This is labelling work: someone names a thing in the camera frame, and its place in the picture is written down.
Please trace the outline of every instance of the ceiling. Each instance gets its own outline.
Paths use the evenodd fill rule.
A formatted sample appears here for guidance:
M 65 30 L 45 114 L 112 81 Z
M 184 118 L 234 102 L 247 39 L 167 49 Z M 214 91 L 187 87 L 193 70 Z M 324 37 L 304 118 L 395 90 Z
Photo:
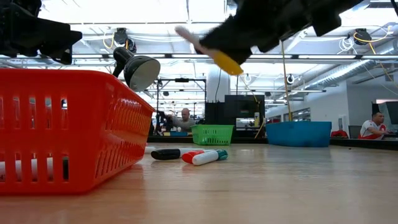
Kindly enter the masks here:
M 69 23 L 72 30 L 83 33 L 82 40 L 73 46 L 73 64 L 64 66 L 37 58 L 2 58 L 3 62 L 27 68 L 85 69 L 109 73 L 114 69 L 114 60 L 102 58 L 101 55 L 112 54 L 116 47 L 115 44 L 112 45 L 113 32 L 118 27 L 125 27 L 129 37 L 137 45 L 137 54 L 189 54 L 186 58 L 180 59 L 158 59 L 162 64 L 160 78 L 201 79 L 211 75 L 209 73 L 211 61 L 196 59 L 191 55 L 194 54 L 193 47 L 180 38 L 174 28 L 183 25 L 200 37 L 223 22 L 230 14 L 234 14 L 236 9 L 236 6 L 227 0 L 42 0 L 42 2 L 43 6 L 39 17 Z M 370 2 L 372 6 L 369 8 L 342 13 L 340 15 L 342 26 L 323 37 L 317 37 L 310 27 L 286 40 L 284 43 L 286 54 L 372 54 L 368 45 L 353 45 L 351 47 L 351 40 L 345 40 L 347 34 L 352 35 L 356 28 L 366 28 L 374 39 L 382 38 L 374 43 L 377 51 L 380 45 L 396 37 L 398 17 L 391 7 L 383 5 L 385 1 L 371 0 Z M 262 54 L 257 48 L 253 48 L 252 51 L 254 54 Z M 277 46 L 266 54 L 279 55 L 281 47 Z M 288 60 L 286 71 L 296 78 L 299 77 L 297 82 L 305 83 L 336 66 L 352 62 L 328 60 L 327 58 L 323 60 Z M 284 84 L 281 60 L 251 60 L 244 63 L 242 67 L 250 89 L 279 89 Z M 230 85 L 231 92 L 234 92 L 233 90 L 237 87 L 236 80 L 231 79 Z M 167 88 L 197 90 L 185 93 L 171 91 L 169 96 L 161 96 L 166 103 L 174 101 L 173 105 L 178 108 L 175 110 L 182 107 L 193 107 L 193 102 L 202 103 L 205 100 L 204 92 L 201 90 L 203 86 L 194 82 L 169 83 Z M 238 83 L 238 88 L 244 89 L 245 87 L 243 83 Z M 156 97 L 155 93 L 149 91 L 140 93 L 140 96 L 152 105 L 156 104 L 156 100 L 153 98 Z M 195 105 L 195 109 L 197 113 L 203 112 L 202 106 Z

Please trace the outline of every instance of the basket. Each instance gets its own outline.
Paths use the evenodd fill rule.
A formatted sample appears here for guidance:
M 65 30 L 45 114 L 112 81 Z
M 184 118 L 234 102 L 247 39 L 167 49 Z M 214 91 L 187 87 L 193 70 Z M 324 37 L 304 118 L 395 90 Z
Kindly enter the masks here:
M 110 74 L 2 69 L 0 194 L 78 194 L 144 156 L 154 109 Z
M 201 146 L 228 146 L 231 144 L 233 128 L 233 125 L 194 125 L 193 142 Z
M 290 147 L 328 147 L 331 122 L 297 121 L 267 124 L 268 143 Z

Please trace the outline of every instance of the white wall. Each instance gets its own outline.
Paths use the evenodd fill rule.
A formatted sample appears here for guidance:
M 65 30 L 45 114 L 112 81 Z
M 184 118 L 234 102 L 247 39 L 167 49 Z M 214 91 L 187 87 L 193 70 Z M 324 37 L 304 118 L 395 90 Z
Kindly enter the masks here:
M 387 87 L 398 93 L 395 86 L 388 85 Z M 349 117 L 350 125 L 362 125 L 366 120 L 371 119 L 372 102 L 376 103 L 377 99 L 398 99 L 397 95 L 386 90 L 379 83 L 375 83 L 375 85 L 348 85 L 347 91 L 348 109 L 351 115 Z
M 346 117 L 343 129 L 348 132 L 349 110 L 347 97 L 347 84 L 345 81 L 338 87 L 326 88 L 326 93 L 310 93 L 304 101 L 290 102 L 291 110 L 297 111 L 305 108 L 311 109 L 311 121 L 331 121 L 332 130 L 338 130 L 338 119 Z M 277 116 L 287 113 L 287 106 L 278 106 L 268 109 L 266 116 Z

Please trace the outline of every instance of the black lamp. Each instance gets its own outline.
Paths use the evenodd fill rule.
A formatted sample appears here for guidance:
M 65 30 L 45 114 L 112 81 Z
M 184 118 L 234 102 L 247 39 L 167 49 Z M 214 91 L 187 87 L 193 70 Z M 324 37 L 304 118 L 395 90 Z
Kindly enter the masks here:
M 160 73 L 158 60 L 148 56 L 134 56 L 125 47 L 117 47 L 113 51 L 116 61 L 113 75 L 117 78 L 124 71 L 124 79 L 133 91 L 144 91 L 150 86 Z

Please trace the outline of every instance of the wooden table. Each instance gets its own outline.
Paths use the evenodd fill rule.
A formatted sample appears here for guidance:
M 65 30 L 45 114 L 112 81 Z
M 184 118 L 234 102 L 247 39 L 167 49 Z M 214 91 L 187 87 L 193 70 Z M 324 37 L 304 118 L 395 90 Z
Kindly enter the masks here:
M 194 167 L 146 155 L 88 195 L 0 197 L 0 224 L 398 222 L 397 152 L 209 148 L 225 148 L 230 158 Z

